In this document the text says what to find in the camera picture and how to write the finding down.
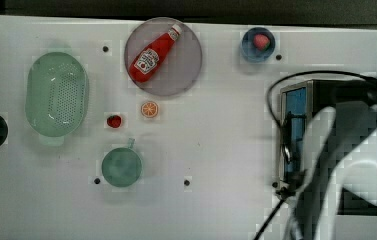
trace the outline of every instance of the orange slice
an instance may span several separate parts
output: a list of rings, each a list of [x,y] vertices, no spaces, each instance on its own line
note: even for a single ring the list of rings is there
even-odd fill
[[[144,117],[153,118],[159,113],[159,105],[152,101],[146,102],[142,104],[141,112]]]

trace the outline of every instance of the green mug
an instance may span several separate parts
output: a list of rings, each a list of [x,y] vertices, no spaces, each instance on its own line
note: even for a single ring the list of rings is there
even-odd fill
[[[103,160],[101,170],[104,179],[115,187],[129,187],[134,184],[142,172],[142,162],[133,150],[135,139],[130,138],[128,147],[116,148]]]

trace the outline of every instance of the red ketchup bottle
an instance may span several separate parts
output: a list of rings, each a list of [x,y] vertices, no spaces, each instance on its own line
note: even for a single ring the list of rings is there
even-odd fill
[[[129,75],[137,82],[146,82],[159,69],[179,35],[181,27],[173,25],[169,31],[146,46],[129,67]]]

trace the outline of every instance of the blue bowl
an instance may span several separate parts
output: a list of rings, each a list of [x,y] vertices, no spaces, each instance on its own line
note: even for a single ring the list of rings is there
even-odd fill
[[[257,34],[263,34],[270,40],[269,47],[264,51],[260,51],[256,48],[256,46],[254,46],[254,36],[256,36]],[[272,55],[274,50],[275,37],[266,28],[256,27],[248,30],[248,32],[244,34],[244,37],[241,41],[241,53],[249,62],[263,62],[268,59],[270,55]]]

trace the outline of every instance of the green colander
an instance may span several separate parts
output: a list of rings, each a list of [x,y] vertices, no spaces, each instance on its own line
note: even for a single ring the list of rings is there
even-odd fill
[[[47,145],[61,145],[81,124],[88,106],[88,76],[66,53],[40,57],[29,71],[26,119]]]

